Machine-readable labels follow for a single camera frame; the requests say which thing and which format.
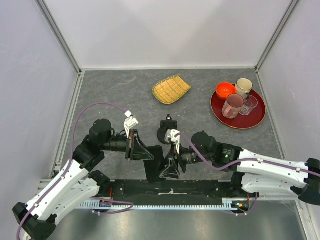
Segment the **black smartphone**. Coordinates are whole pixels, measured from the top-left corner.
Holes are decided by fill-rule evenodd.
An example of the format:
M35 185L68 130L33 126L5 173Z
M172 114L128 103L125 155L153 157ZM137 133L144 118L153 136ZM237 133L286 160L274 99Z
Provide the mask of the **black smartphone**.
M144 160L144 168L146 179L149 183L162 182L165 178L160 178L161 172L164 170L164 154L160 145L149 146L146 148L154 157L154 160Z

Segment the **black phone stand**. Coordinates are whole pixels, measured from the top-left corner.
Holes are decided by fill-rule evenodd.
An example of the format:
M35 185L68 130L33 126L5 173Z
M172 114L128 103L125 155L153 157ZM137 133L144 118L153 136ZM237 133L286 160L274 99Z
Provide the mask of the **black phone stand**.
M170 145L171 141L167 137L167 131L168 130L177 130L178 129L178 122L176 120L173 120L171 115L168 114L165 118L165 120L160 121L160 127L157 131L157 139L160 143L164 145Z

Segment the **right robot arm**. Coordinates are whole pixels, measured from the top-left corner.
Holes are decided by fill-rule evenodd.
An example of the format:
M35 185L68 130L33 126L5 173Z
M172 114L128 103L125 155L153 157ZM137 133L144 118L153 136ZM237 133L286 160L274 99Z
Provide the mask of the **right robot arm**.
M307 161L272 158L217 142L204 131L192 136L187 149L181 145L183 134L178 130L169 129L157 137L160 142L173 146L175 161L182 171L188 164L200 162L215 171L232 171L229 191L235 197L244 193L296 195L304 203L320 204L320 162L315 158Z

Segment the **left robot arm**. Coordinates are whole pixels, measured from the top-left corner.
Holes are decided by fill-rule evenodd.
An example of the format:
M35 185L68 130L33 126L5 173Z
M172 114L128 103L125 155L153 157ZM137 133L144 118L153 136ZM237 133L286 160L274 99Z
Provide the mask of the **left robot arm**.
M129 161L153 160L135 134L138 123L134 116L129 116L124 121L124 133L115 134L109 120L96 120L58 175L33 199L13 207L19 224L16 238L20 239L21 231L25 231L33 240L46 240L78 205L109 193L109 178L93 170L105 158L107 146L114 152L125 152Z

